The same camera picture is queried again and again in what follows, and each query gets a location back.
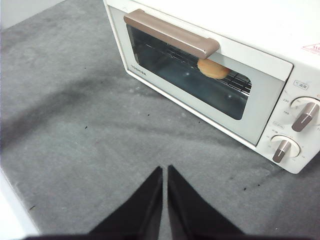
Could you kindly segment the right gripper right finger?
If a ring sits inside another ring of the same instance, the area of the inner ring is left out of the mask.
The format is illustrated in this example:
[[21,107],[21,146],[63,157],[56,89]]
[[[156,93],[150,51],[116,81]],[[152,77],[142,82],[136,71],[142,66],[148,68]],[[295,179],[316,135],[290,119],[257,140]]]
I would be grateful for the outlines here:
[[243,235],[207,203],[173,166],[167,169],[167,201],[173,235]]

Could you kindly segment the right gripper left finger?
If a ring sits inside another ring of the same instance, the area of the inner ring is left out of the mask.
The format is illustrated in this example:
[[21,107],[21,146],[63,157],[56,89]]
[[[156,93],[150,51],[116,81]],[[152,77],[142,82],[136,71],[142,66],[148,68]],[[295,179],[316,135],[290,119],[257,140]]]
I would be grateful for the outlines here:
[[132,196],[90,234],[158,235],[163,209],[163,169],[156,167]]

